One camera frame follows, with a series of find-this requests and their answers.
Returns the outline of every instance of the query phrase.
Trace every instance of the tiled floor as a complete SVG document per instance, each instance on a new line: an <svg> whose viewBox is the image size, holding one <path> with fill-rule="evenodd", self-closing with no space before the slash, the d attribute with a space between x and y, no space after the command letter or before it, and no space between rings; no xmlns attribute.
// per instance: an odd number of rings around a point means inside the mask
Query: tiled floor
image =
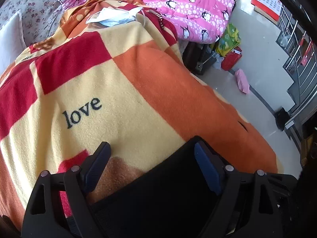
<svg viewBox="0 0 317 238"><path fill-rule="evenodd" d="M282 162L284 173L298 178L302 168L297 147L285 132L276 127L274 116L264 104L252 92L248 95L240 92L235 77L229 72L211 67L199 77L216 89L259 131Z"/></svg>

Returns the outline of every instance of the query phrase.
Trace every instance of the face mask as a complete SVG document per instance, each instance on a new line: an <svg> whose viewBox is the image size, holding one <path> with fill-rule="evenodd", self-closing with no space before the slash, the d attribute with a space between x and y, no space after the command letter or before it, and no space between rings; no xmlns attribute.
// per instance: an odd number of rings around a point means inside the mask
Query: face mask
<svg viewBox="0 0 317 238"><path fill-rule="evenodd" d="M118 24L128 23L134 21L136 14L142 9L142 7L136 7L131 9L130 11L124 11L111 8L103 8L100 12L98 12L99 15L97 18L91 19L91 17L89 17L89 19L86 21L86 24L99 22L106 27L112 27Z"/></svg>

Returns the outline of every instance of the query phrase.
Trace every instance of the metal screw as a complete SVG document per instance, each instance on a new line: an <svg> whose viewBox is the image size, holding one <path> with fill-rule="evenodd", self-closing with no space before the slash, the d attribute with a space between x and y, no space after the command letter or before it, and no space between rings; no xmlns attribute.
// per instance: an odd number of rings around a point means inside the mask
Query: metal screw
<svg viewBox="0 0 317 238"><path fill-rule="evenodd" d="M41 172L42 177L47 176L48 174L49 174L49 172L47 170L44 170Z"/></svg>
<svg viewBox="0 0 317 238"><path fill-rule="evenodd" d="M265 175L265 172L263 170L257 170L256 172L259 176Z"/></svg>
<svg viewBox="0 0 317 238"><path fill-rule="evenodd" d="M234 170L233 166L231 165L226 165L226 170L229 171L229 172L232 172Z"/></svg>
<svg viewBox="0 0 317 238"><path fill-rule="evenodd" d="M73 172L77 172L79 169L80 169L79 166L72 166L72 168L71 168L71 170L72 170Z"/></svg>

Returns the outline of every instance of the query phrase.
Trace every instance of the pink bag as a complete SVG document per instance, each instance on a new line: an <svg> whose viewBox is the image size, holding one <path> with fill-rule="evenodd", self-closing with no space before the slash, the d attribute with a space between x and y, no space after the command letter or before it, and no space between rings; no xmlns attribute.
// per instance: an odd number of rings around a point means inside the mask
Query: pink bag
<svg viewBox="0 0 317 238"><path fill-rule="evenodd" d="M250 85L248 83L247 77L245 76L245 73L242 69L239 69L235 72L235 77L237 80L237 84L239 87L239 90L244 92L245 94L250 93Z"/></svg>

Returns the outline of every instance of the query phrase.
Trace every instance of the calendar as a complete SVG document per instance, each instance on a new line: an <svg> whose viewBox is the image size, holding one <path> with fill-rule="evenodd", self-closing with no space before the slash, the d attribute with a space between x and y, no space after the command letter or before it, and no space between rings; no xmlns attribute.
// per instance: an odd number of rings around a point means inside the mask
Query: calendar
<svg viewBox="0 0 317 238"><path fill-rule="evenodd" d="M251 0L251 3L265 11L274 20L279 20L282 7L280 0Z"/></svg>

